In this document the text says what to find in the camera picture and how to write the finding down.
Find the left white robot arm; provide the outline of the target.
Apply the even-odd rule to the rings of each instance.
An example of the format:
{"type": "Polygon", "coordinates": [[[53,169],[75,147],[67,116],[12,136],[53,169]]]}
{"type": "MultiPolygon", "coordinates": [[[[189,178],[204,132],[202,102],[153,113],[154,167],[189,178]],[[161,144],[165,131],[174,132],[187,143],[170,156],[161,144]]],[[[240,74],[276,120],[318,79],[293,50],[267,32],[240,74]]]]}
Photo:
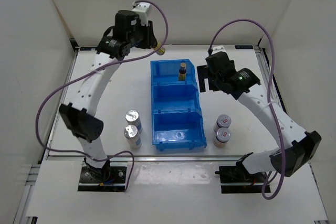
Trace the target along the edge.
{"type": "Polygon", "coordinates": [[[95,117],[100,98],[119,61],[130,53],[131,48],[153,49],[157,46],[150,6],[140,3],[133,10],[120,10],[115,24],[103,34],[91,70],[93,75],[84,79],[77,94],[68,104],[62,104],[59,113],[67,129],[78,139],[90,175],[98,182],[111,178],[110,162],[103,150],[100,134],[103,122],[95,117]]]}

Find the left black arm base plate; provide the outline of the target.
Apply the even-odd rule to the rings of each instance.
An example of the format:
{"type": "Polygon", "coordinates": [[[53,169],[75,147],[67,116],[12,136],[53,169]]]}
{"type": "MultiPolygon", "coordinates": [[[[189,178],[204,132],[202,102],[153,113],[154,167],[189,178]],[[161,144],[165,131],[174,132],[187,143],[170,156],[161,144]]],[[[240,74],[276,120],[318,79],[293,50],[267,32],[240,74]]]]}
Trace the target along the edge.
{"type": "Polygon", "coordinates": [[[110,173],[105,180],[96,180],[89,173],[89,168],[82,164],[77,191],[85,192],[124,192],[127,166],[110,163],[110,173]]]}

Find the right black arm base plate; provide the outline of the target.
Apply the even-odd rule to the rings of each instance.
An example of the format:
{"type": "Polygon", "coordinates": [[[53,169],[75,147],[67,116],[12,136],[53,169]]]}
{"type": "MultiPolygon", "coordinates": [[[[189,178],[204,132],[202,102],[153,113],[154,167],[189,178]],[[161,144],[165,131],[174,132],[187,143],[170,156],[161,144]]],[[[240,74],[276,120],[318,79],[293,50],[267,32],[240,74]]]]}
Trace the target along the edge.
{"type": "Polygon", "coordinates": [[[220,178],[222,194],[261,194],[266,173],[244,174],[236,166],[220,166],[215,175],[220,178]]]}

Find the brown bottle yellow label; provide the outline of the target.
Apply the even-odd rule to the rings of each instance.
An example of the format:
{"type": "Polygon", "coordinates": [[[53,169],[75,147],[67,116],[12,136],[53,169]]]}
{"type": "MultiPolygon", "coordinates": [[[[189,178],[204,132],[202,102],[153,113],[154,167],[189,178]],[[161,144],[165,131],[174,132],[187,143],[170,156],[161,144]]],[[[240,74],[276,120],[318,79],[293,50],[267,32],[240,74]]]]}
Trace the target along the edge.
{"type": "Polygon", "coordinates": [[[166,49],[164,48],[164,46],[161,43],[157,43],[156,47],[153,49],[155,51],[155,53],[159,56],[162,56],[165,54],[166,49]]]}
{"type": "Polygon", "coordinates": [[[186,78],[186,63],[182,62],[178,71],[178,81],[185,81],[186,78]]]}

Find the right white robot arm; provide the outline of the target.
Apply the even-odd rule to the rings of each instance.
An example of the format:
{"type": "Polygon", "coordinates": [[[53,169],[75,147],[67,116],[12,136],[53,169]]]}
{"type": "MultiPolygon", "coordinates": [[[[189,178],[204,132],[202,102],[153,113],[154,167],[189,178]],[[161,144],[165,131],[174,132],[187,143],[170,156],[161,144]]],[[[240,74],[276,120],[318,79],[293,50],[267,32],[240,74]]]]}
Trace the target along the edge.
{"type": "Polygon", "coordinates": [[[228,54],[219,51],[197,67],[199,88],[222,91],[244,105],[275,139],[278,148],[260,153],[248,153],[236,163],[236,177],[247,182],[259,172],[293,175],[311,160],[322,140],[317,131],[308,132],[294,122],[277,104],[267,99],[259,78],[248,68],[235,69],[228,54]]]}

